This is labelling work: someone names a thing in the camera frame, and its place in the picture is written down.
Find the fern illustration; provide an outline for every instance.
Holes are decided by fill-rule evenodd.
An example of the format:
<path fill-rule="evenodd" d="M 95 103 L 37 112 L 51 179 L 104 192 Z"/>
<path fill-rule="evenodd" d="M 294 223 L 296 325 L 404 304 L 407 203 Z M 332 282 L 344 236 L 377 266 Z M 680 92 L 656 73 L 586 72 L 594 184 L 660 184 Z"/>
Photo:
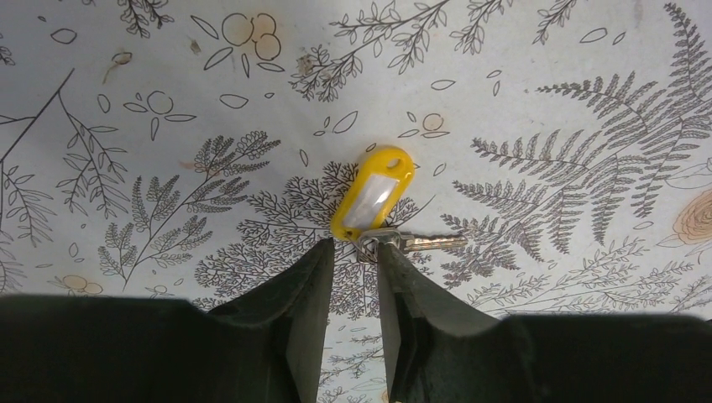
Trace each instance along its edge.
<path fill-rule="evenodd" d="M 329 163 L 318 178 L 295 176 L 281 195 L 258 191 L 247 203 L 262 216 L 238 225 L 241 243 L 231 243 L 198 263 L 198 284 L 214 288 L 218 298 L 234 298 L 288 268 L 319 239 L 330 236 L 330 221 L 358 173 L 355 164 Z M 423 208 L 410 198 L 399 201 L 387 219 L 398 226 Z M 379 314 L 377 271 L 356 261 L 355 247 L 338 242 L 330 311 L 351 319 Z M 429 273 L 429 254 L 409 254 L 421 272 Z"/>
<path fill-rule="evenodd" d="M 665 11 L 674 22 L 675 44 L 679 51 L 674 55 L 674 62 L 670 65 L 675 71 L 671 77 L 678 77 L 670 83 L 668 97 L 675 101 L 669 105 L 669 112 L 681 115 L 702 104 L 703 97 L 712 91 L 712 65 L 707 65 L 709 57 L 706 50 L 702 50 L 704 41 L 701 40 L 697 25 L 692 24 L 687 14 L 675 3 L 665 5 Z"/>
<path fill-rule="evenodd" d="M 116 128 L 108 126 L 87 127 L 74 115 L 67 111 L 61 92 L 57 96 L 60 105 L 69 119 L 75 132 L 67 143 L 65 163 L 76 172 L 76 176 L 59 181 L 57 188 L 66 194 L 64 204 L 70 212 L 77 210 L 88 216 L 86 209 L 79 202 L 87 199 L 89 203 L 97 202 L 96 209 L 104 213 L 104 218 L 116 218 L 116 210 L 128 213 L 123 205 L 129 202 L 126 195 L 117 186 L 124 183 L 123 173 L 126 168 L 114 158 L 115 154 L 126 153 L 119 147 L 105 147 L 97 137 L 98 133 L 116 132 Z M 80 148 L 80 154 L 71 152 L 75 147 Z"/>
<path fill-rule="evenodd" d="M 120 232 L 115 223 L 109 224 L 106 245 L 98 250 L 104 275 L 120 276 L 125 288 L 136 268 L 146 261 L 166 269 L 190 260 L 192 254 L 188 252 L 212 236 L 212 231 L 205 231 L 207 219 L 196 214 L 179 227 L 166 229 L 165 226 L 175 221 L 173 218 L 184 208 L 194 213 L 220 213 L 245 201 L 247 197 L 241 193 L 249 181 L 236 175 L 259 170 L 268 164 L 269 161 L 243 162 L 258 160 L 280 144 L 279 140 L 267 140 L 265 132 L 248 133 L 238 142 L 223 136 L 206 140 L 195 158 L 195 172 L 203 175 L 203 182 L 185 197 L 175 189 L 179 175 L 163 184 L 158 177 L 151 178 L 145 193 L 144 180 L 139 176 L 133 184 L 131 198 L 133 222 L 126 224 Z M 134 231 L 147 234 L 143 246 L 132 243 Z M 112 256 L 114 249 L 117 257 Z"/>

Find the key tag label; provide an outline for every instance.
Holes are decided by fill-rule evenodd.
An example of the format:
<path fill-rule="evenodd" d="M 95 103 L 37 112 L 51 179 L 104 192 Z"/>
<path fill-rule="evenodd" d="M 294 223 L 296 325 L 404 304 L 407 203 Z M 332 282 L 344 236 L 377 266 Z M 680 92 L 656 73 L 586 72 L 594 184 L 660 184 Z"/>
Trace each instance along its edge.
<path fill-rule="evenodd" d="M 332 218 L 335 238 L 356 242 L 361 232 L 379 228 L 413 180 L 416 167 L 402 149 L 389 147 L 373 153 Z"/>

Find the line drawing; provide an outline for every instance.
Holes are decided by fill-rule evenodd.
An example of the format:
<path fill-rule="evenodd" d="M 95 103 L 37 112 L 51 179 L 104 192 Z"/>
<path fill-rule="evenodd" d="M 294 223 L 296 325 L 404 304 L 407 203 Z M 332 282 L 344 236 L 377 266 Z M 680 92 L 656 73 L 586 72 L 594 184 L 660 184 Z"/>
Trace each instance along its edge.
<path fill-rule="evenodd" d="M 336 122 L 333 127 L 333 132 L 336 134 L 341 134 L 349 131 L 353 124 L 356 123 L 356 119 L 359 117 L 359 111 L 353 111 Z"/>
<path fill-rule="evenodd" d="M 124 183 L 122 172 L 128 171 L 115 160 L 117 154 L 125 154 L 126 150 L 107 147 L 98 137 L 101 133 L 112 133 L 118 129 L 109 126 L 86 126 L 67 110 L 61 92 L 57 98 L 62 111 L 74 128 L 74 134 L 67 142 L 67 153 L 63 160 L 76 171 L 76 176 L 59 181 L 55 186 L 66 195 L 64 204 L 70 212 L 77 210 L 88 216 L 86 208 L 79 202 L 79 199 L 88 198 L 89 204 L 97 201 L 96 209 L 103 212 L 105 219 L 116 217 L 116 210 L 127 213 L 128 210 L 123 202 L 129 202 L 129 199 L 117 186 Z M 80 154 L 73 152 L 75 149 L 80 149 Z"/>
<path fill-rule="evenodd" d="M 50 37 L 58 44 L 71 44 L 76 39 L 76 32 L 73 29 L 57 29 L 50 34 Z"/>
<path fill-rule="evenodd" d="M 430 88 L 435 91 L 444 91 L 453 86 L 455 82 L 455 80 L 437 80 L 432 82 Z"/>
<path fill-rule="evenodd" d="M 220 96 L 220 102 L 231 109 L 240 109 L 247 105 L 249 99 L 235 94 L 222 94 Z"/>
<path fill-rule="evenodd" d="M 480 219 L 462 219 L 442 214 L 451 229 L 465 234 L 467 248 L 448 250 L 458 260 L 441 265 L 447 273 L 445 286 L 453 288 L 470 281 L 472 275 L 490 276 L 495 268 L 519 270 L 512 246 L 519 245 L 534 260 L 543 261 L 540 243 L 547 233 L 559 253 L 568 252 L 573 230 L 581 222 L 582 207 L 592 207 L 594 239 L 604 244 L 615 212 L 626 202 L 634 215 L 652 213 L 658 193 L 679 161 L 696 149 L 700 140 L 712 133 L 712 101 L 702 96 L 712 91 L 712 75 L 703 70 L 708 60 L 696 65 L 690 60 L 703 48 L 696 27 L 680 8 L 667 4 L 665 10 L 678 30 L 673 77 L 681 76 L 667 88 L 657 82 L 634 85 L 633 71 L 621 83 L 617 74 L 583 83 L 542 86 L 540 93 L 559 94 L 592 108 L 602 121 L 601 130 L 582 135 L 579 130 L 555 151 L 559 131 L 539 142 L 539 134 L 512 147 L 475 139 L 473 148 L 481 158 L 489 158 L 502 168 L 536 176 L 537 181 L 509 181 L 496 184 L 464 184 L 455 188 L 466 197 L 493 207 L 497 214 Z M 692 41 L 699 43 L 694 49 Z M 632 146 L 640 148 L 638 154 Z"/>
<path fill-rule="evenodd" d="M 626 37 L 626 32 L 625 32 L 625 31 L 624 31 L 624 32 L 621 32 L 620 34 L 618 34 L 618 36 L 616 36 L 616 37 L 613 39 L 613 45 L 616 46 L 616 45 L 619 44 L 625 37 Z"/>
<path fill-rule="evenodd" d="M 583 38 L 579 41 L 580 44 L 592 44 L 594 42 L 597 42 L 608 35 L 608 29 L 606 28 L 597 28 L 594 29 L 590 32 L 588 32 L 586 35 L 584 35 Z"/>
<path fill-rule="evenodd" d="M 306 151 L 303 149 L 299 150 L 299 158 L 301 158 L 301 163 L 304 164 L 305 167 L 309 166 L 309 156 L 306 155 Z"/>
<path fill-rule="evenodd" d="M 0 33 L 0 39 L 3 39 L 3 34 Z M 4 65 L 15 65 L 15 60 L 11 57 L 13 52 L 7 46 L 0 46 L 0 61 Z"/>
<path fill-rule="evenodd" d="M 220 35 L 205 19 L 191 15 L 191 19 L 208 36 L 220 40 Z M 267 13 L 258 13 L 255 17 L 248 17 L 242 13 L 231 13 L 222 20 L 222 38 L 229 44 L 213 53 L 203 67 L 204 71 L 210 70 L 223 60 L 227 59 L 235 49 L 244 49 L 249 46 L 257 58 L 256 64 L 260 69 L 280 73 L 285 69 L 273 63 L 282 51 L 282 44 L 276 33 L 277 22 Z M 250 75 L 251 55 L 245 50 L 240 55 L 243 72 L 247 78 Z"/>
<path fill-rule="evenodd" d="M 185 197 L 181 197 L 184 192 L 175 190 L 179 175 L 163 184 L 154 176 L 147 190 L 143 178 L 136 178 L 131 197 L 133 220 L 122 228 L 111 222 L 106 242 L 98 249 L 103 274 L 117 275 L 126 289 L 134 271 L 147 261 L 167 269 L 192 259 L 188 251 L 212 236 L 212 231 L 205 231 L 207 218 L 199 214 L 229 212 L 247 200 L 241 193 L 249 181 L 240 175 L 260 170 L 270 162 L 247 163 L 246 160 L 259 160 L 279 144 L 279 140 L 268 141 L 267 134 L 261 131 L 245 134 L 239 140 L 223 136 L 206 140 L 196 154 L 194 165 L 195 173 L 203 175 L 203 181 Z M 217 179 L 218 172 L 224 179 Z M 176 213 L 183 210 L 194 215 L 181 226 L 164 230 L 169 222 L 175 221 Z M 134 232 L 146 234 L 135 243 Z"/>
<path fill-rule="evenodd" d="M 111 101 L 104 94 L 97 95 L 97 103 L 99 104 L 99 109 L 104 113 L 109 113 L 111 111 Z"/>
<path fill-rule="evenodd" d="M 136 100 L 142 102 L 143 96 L 136 92 Z M 123 107 L 133 113 L 151 113 L 154 116 L 150 123 L 151 141 L 155 141 L 156 135 L 160 127 L 160 118 L 166 122 L 184 123 L 190 122 L 196 118 L 196 115 L 188 113 L 171 113 L 173 111 L 173 98 L 165 95 L 165 92 L 154 90 L 146 97 L 146 105 L 136 102 L 126 102 Z"/>
<path fill-rule="evenodd" d="M 645 239 L 611 242 L 559 278 L 530 275 L 516 283 L 482 285 L 467 294 L 471 306 L 495 317 L 516 313 L 611 313 L 656 306 L 681 313 L 712 302 L 712 278 L 702 275 L 683 286 L 683 273 L 696 268 L 672 261 L 644 269 L 635 262 L 649 252 Z"/>
<path fill-rule="evenodd" d="M 168 14 L 160 14 L 159 10 L 168 5 L 169 0 L 116 0 L 116 4 L 123 8 L 120 19 L 128 24 L 126 32 L 131 35 L 138 34 L 141 38 L 150 38 L 149 26 L 156 24 L 157 29 L 163 24 L 173 23 L 175 20 Z M 85 5 L 94 3 L 86 0 Z"/>
<path fill-rule="evenodd" d="M 548 10 L 539 10 L 542 21 L 539 23 L 537 36 L 531 44 L 539 42 L 544 45 L 549 40 L 549 28 L 557 25 L 563 28 L 566 21 L 571 18 L 571 9 L 576 5 L 576 2 L 577 0 L 556 0 Z"/>
<path fill-rule="evenodd" d="M 294 176 L 282 194 L 258 191 L 247 203 L 261 216 L 238 225 L 240 243 L 231 243 L 197 264 L 198 285 L 210 288 L 221 299 L 234 298 L 279 274 L 293 259 L 304 254 L 319 239 L 330 236 L 331 217 L 351 186 L 356 164 L 330 162 L 316 178 Z M 430 202 L 419 207 L 411 198 L 400 199 L 385 225 L 399 227 L 415 217 Z M 359 317 L 377 317 L 376 269 L 356 261 L 355 248 L 337 242 L 330 312 Z M 430 254 L 408 254 L 408 259 L 426 274 Z"/>
<path fill-rule="evenodd" d="M 101 285 L 87 281 L 80 275 L 66 275 L 61 279 L 55 276 L 54 280 L 47 282 L 66 290 L 68 296 L 98 296 L 104 291 Z"/>

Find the botanical print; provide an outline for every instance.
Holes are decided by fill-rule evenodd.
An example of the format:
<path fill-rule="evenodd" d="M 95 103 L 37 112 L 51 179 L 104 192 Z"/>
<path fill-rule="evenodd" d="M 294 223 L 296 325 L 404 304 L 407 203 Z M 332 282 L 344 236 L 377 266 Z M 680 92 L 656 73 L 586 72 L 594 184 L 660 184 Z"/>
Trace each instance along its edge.
<path fill-rule="evenodd" d="M 220 248 L 198 263 L 199 285 L 213 288 L 220 299 L 232 299 L 284 271 L 322 238 L 330 236 L 331 217 L 351 186 L 356 164 L 331 162 L 318 178 L 294 176 L 281 195 L 260 191 L 246 198 L 262 216 L 238 225 L 241 243 Z M 398 201 L 385 225 L 398 227 L 423 208 L 406 197 Z M 379 314 L 376 268 L 356 261 L 356 247 L 337 242 L 330 311 L 351 319 Z M 430 254 L 415 252 L 408 258 L 423 273 Z"/>
<path fill-rule="evenodd" d="M 681 77 L 667 88 L 657 88 L 656 81 L 636 84 L 634 71 L 622 83 L 615 74 L 608 81 L 598 76 L 593 81 L 542 86 L 539 92 L 585 101 L 602 121 L 600 130 L 579 130 L 563 144 L 557 143 L 559 131 L 543 144 L 538 134 L 519 138 L 511 146 L 474 139 L 471 147 L 480 158 L 530 178 L 519 183 L 453 183 L 459 193 L 498 214 L 481 220 L 442 215 L 451 229 L 472 241 L 465 249 L 448 251 L 458 258 L 441 265 L 448 288 L 470 281 L 472 275 L 492 275 L 498 267 L 519 270 L 513 245 L 543 261 L 542 238 L 548 237 L 567 254 L 586 206 L 593 211 L 586 225 L 602 245 L 616 211 L 625 204 L 633 207 L 636 217 L 652 213 L 664 181 L 680 168 L 678 161 L 689 158 L 688 151 L 712 133 L 712 104 L 702 98 L 712 88 L 710 69 L 703 69 L 709 59 L 700 59 L 704 42 L 680 8 L 668 4 L 666 10 L 677 29 L 675 36 L 683 37 L 676 43 L 679 51 L 672 64 L 676 69 L 671 73 Z"/>
<path fill-rule="evenodd" d="M 125 289 L 134 271 L 147 260 L 163 269 L 190 260 L 192 254 L 187 251 L 212 236 L 212 231 L 205 231 L 207 219 L 198 214 L 229 212 L 247 200 L 242 192 L 249 181 L 240 175 L 267 166 L 269 161 L 247 163 L 261 159 L 280 144 L 279 140 L 267 139 L 265 132 L 254 131 L 237 141 L 223 136 L 206 140 L 196 154 L 194 169 L 203 181 L 185 197 L 181 197 L 180 191 L 174 191 L 180 175 L 162 184 L 154 176 L 146 190 L 143 178 L 136 178 L 131 197 L 133 221 L 120 229 L 116 223 L 110 223 L 105 244 L 98 249 L 103 274 L 121 277 Z M 216 179 L 218 173 L 222 173 L 224 179 Z M 176 225 L 172 218 L 181 210 L 195 214 L 180 226 L 164 230 L 169 222 Z M 144 234 L 138 243 L 132 241 L 134 231 Z"/>
<path fill-rule="evenodd" d="M 384 225 L 468 237 L 408 257 L 474 308 L 710 316 L 705 2 L 16 3 L 0 294 L 209 311 L 329 237 L 396 145 L 419 165 Z M 335 262 L 318 401 L 387 401 L 377 268 Z"/>

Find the metal key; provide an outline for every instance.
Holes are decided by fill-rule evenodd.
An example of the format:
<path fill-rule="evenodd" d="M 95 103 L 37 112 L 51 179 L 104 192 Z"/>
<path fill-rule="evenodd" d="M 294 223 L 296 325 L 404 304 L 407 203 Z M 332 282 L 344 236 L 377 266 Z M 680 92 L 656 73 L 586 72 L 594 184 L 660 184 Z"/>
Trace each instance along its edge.
<path fill-rule="evenodd" d="M 402 253 L 417 250 L 462 248 L 468 243 L 463 235 L 419 236 L 401 233 L 395 228 L 378 228 L 363 231 L 359 237 L 358 260 L 362 263 L 377 263 L 375 250 L 378 243 L 390 243 Z"/>

